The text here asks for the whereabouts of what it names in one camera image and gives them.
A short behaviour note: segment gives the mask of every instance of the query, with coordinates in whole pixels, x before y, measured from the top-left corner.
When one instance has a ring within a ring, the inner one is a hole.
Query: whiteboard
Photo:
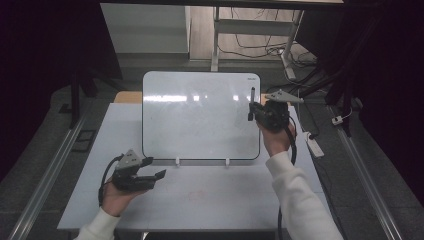
[[[260,133],[247,121],[251,73],[148,72],[143,78],[142,150],[155,159],[255,159]]]

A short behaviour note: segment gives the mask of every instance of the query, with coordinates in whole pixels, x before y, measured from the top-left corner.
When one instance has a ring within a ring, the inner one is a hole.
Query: gray floor
[[[208,71],[209,62],[186,60],[134,60],[121,59],[124,80],[120,84],[129,90],[142,90],[142,76],[156,71]],[[311,69],[296,69],[299,78]],[[280,62],[221,62],[222,72],[253,72],[261,78],[262,91],[270,86],[287,83]],[[116,90],[96,81],[99,94],[94,99],[83,130],[99,130],[108,104],[113,101]],[[333,215],[346,239],[387,239],[380,221],[362,187],[352,162],[331,124],[332,115],[323,104],[324,93],[318,92],[307,98],[311,116],[301,107],[299,112],[303,127],[316,131],[312,118],[319,128],[318,143],[326,154],[315,159],[317,172],[328,192]],[[6,239],[47,165],[58,149],[70,123],[69,114],[59,113],[62,104],[70,103],[70,88],[57,91],[44,123],[20,157],[16,166],[0,184],[0,239]],[[424,239],[424,210],[415,199],[390,160],[363,129],[357,116],[352,114],[352,139],[357,145],[379,191],[398,224],[404,239]],[[75,144],[74,149],[85,146]],[[38,215],[27,239],[67,239],[68,234],[56,230],[67,201],[84,166],[89,152],[71,152],[60,171],[47,201]]]

